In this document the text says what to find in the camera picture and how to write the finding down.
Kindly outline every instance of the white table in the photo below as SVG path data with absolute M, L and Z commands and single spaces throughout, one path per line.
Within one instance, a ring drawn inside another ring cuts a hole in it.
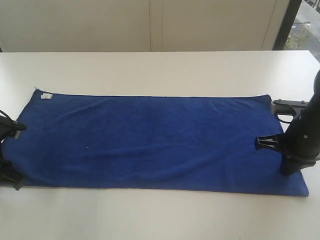
M 0 109 L 16 118 L 34 87 L 81 95 L 270 94 L 273 99 L 308 101 L 319 69 L 308 51 L 1 53 Z M 0 239 L 319 239 L 320 163 L 303 175 L 308 198 L 0 187 Z

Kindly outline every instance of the blue towel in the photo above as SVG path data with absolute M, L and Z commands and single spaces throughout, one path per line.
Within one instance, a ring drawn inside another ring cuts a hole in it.
M 281 155 L 255 150 L 282 132 L 271 98 L 53 94 L 36 90 L 3 154 L 49 187 L 140 188 L 308 196 L 301 172 L 279 173 Z

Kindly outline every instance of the microfiber towel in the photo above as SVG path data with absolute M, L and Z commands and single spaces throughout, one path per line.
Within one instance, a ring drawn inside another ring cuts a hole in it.
M 3 143 L 26 185 L 307 196 L 281 154 L 255 150 L 282 132 L 271 98 L 87 96 L 36 90 Z

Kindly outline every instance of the white wall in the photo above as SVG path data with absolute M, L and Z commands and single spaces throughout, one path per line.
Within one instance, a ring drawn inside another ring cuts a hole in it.
M 4 52 L 271 50 L 289 0 L 1 0 Z

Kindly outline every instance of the towel tag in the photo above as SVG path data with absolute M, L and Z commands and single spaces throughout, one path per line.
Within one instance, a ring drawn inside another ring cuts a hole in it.
M 43 93 L 42 95 L 41 95 L 41 99 L 52 99 L 52 94 L 50 94 L 50 93 Z

